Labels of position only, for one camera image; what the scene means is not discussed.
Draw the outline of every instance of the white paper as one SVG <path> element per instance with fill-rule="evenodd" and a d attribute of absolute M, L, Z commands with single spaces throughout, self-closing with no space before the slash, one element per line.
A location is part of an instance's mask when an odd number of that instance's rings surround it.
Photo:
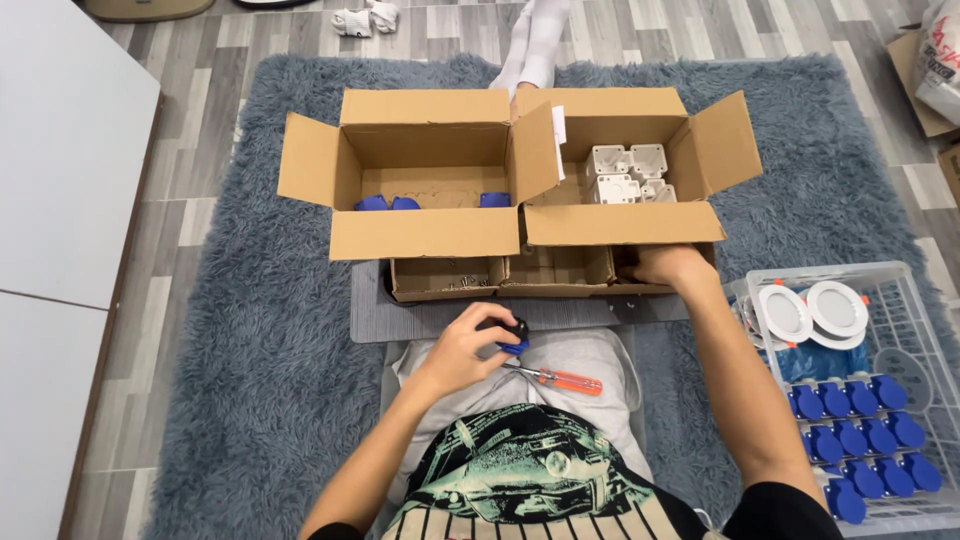
<path fill-rule="evenodd" d="M 560 181 L 566 178 L 564 175 L 564 159 L 560 156 L 560 145 L 566 143 L 566 119 L 564 117 L 564 106 L 560 105 L 551 110 L 553 113 L 553 142 L 557 148 L 557 173 Z"/>

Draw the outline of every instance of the person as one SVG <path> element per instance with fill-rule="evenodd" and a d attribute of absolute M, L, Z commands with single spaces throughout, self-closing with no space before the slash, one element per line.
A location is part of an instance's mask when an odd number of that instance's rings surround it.
<path fill-rule="evenodd" d="M 570 0 L 530 0 L 510 32 L 510 49 L 490 88 L 506 88 L 516 119 L 518 88 L 553 87 L 557 49 L 570 17 Z"/>
<path fill-rule="evenodd" d="M 500 369 L 511 359 L 502 350 L 481 359 L 494 342 L 518 340 L 483 328 L 515 325 L 508 309 L 476 303 L 435 342 L 407 348 L 396 398 L 320 494 L 300 540 L 359 540 L 398 485 L 384 539 L 842 538 L 789 404 L 732 317 L 716 270 L 690 245 L 636 249 L 630 273 L 673 286 L 686 305 L 712 413 L 743 479 L 722 532 L 653 483 L 629 436 L 636 396 L 615 336 L 531 332 L 521 363 L 604 384 L 599 397 L 555 389 Z"/>

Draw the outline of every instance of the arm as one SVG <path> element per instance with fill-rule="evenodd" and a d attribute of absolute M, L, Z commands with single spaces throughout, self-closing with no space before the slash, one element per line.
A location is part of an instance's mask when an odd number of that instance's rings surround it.
<path fill-rule="evenodd" d="M 478 331 L 477 326 L 489 318 L 516 324 L 505 307 L 483 303 L 470 305 L 453 321 L 422 366 L 400 388 L 380 422 L 321 492 L 303 523 L 300 540 L 331 523 L 345 523 L 361 533 L 370 528 L 426 411 L 440 398 L 485 379 L 511 357 L 501 351 L 481 360 L 478 349 L 494 341 L 519 343 L 515 335 L 500 327 Z"/>
<path fill-rule="evenodd" d="M 641 247 L 638 254 L 639 266 L 629 272 L 673 286 L 686 304 L 713 416 L 744 488 L 781 482 L 826 508 L 790 405 L 733 318 L 716 270 L 689 245 Z"/>

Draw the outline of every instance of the orange screwdriver handle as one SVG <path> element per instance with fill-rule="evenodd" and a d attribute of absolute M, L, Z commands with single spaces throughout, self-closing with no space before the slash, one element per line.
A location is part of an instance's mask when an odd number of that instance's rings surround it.
<path fill-rule="evenodd" d="M 575 392 L 583 392 L 591 396 L 599 396 L 603 392 L 603 382 L 589 377 L 574 375 L 566 371 L 549 371 L 540 368 L 540 382 L 553 384 L 558 388 L 565 388 Z"/>

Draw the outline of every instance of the blue shaggy rug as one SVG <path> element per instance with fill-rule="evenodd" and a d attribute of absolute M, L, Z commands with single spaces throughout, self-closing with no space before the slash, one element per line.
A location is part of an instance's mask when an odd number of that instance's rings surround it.
<path fill-rule="evenodd" d="M 377 419 L 383 348 L 349 339 L 349 267 L 326 258 L 329 211 L 276 196 L 287 111 L 336 125 L 345 86 L 481 88 L 498 69 L 470 56 L 277 56 L 257 68 L 190 297 L 148 540 L 294 538 Z M 675 86 L 691 113 L 743 89 L 765 173 L 711 198 L 730 236 L 717 251 L 724 279 L 904 260 L 956 366 L 943 306 L 836 58 L 578 63 L 558 71 L 557 86 Z M 655 478 L 722 520 L 739 477 L 708 412 L 690 326 L 639 327 L 637 339 Z"/>

